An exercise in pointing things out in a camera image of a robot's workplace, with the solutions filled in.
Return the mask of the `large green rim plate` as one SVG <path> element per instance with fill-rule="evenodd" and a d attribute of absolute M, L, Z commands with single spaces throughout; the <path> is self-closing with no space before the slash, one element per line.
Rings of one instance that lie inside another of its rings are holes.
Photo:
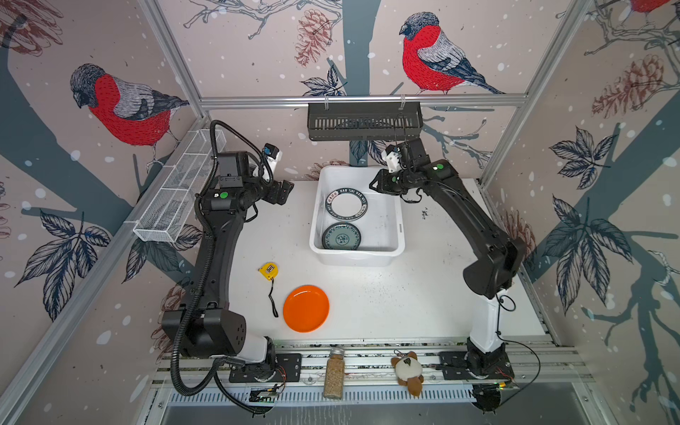
<path fill-rule="evenodd" d="M 354 188 L 335 189 L 325 199 L 325 209 L 340 221 L 357 221 L 368 211 L 366 196 Z"/>

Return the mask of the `teal floral patterned plate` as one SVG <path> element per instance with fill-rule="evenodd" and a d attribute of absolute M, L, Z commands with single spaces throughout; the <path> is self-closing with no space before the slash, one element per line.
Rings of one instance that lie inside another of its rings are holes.
<path fill-rule="evenodd" d="M 361 232 L 348 222 L 329 226 L 322 234 L 322 246 L 326 250 L 356 251 L 361 245 Z"/>

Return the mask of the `orange plastic plate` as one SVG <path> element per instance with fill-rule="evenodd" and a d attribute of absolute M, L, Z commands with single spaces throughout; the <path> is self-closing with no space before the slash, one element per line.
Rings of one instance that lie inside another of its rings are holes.
<path fill-rule="evenodd" d="M 283 318 L 293 331 L 309 333 L 322 327 L 329 311 L 327 294 L 317 286 L 304 285 L 288 295 L 283 306 Z"/>

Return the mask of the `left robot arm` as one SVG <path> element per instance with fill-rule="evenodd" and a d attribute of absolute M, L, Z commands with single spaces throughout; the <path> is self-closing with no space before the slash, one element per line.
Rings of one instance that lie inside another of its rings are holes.
<path fill-rule="evenodd" d="M 265 177 L 267 154 L 223 152 L 214 162 L 205 186 L 195 200 L 203 237 L 198 253 L 198 276 L 187 287 L 184 301 L 163 314 L 161 326 L 172 342 L 171 371 L 180 372 L 183 358 L 231 359 L 249 373 L 272 374 L 277 366 L 274 344 L 254 336 L 246 319 L 230 310 L 229 279 L 237 242 L 248 212 L 258 203 L 284 205 L 294 187 L 288 181 Z"/>

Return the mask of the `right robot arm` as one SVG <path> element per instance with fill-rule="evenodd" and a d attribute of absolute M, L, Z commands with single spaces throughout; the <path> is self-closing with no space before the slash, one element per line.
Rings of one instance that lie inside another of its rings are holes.
<path fill-rule="evenodd" d="M 471 375 L 485 378 L 506 362 L 506 343 L 499 330 L 500 300 L 522 265 L 526 244 L 490 218 L 450 162 L 431 161 L 421 139 L 389 145 L 381 157 L 387 168 L 377 173 L 370 189 L 401 198 L 411 189 L 426 194 L 454 221 L 476 256 L 462 272 L 469 290 L 483 299 L 466 342 L 465 361 Z"/>

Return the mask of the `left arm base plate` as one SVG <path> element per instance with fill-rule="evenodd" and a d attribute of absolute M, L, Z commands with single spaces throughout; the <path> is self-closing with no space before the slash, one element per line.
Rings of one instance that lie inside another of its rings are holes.
<path fill-rule="evenodd" d="M 296 383 L 300 379 L 302 355 L 299 353 L 276 354 L 274 361 L 246 364 L 230 371 L 231 384 L 282 384 Z"/>

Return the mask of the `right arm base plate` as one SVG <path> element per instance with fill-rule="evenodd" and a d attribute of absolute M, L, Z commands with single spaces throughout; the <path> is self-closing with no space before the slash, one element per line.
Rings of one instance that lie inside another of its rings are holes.
<path fill-rule="evenodd" d="M 515 372 L 505 352 L 441 352 L 440 366 L 447 381 L 491 380 L 505 382 L 515 379 Z"/>

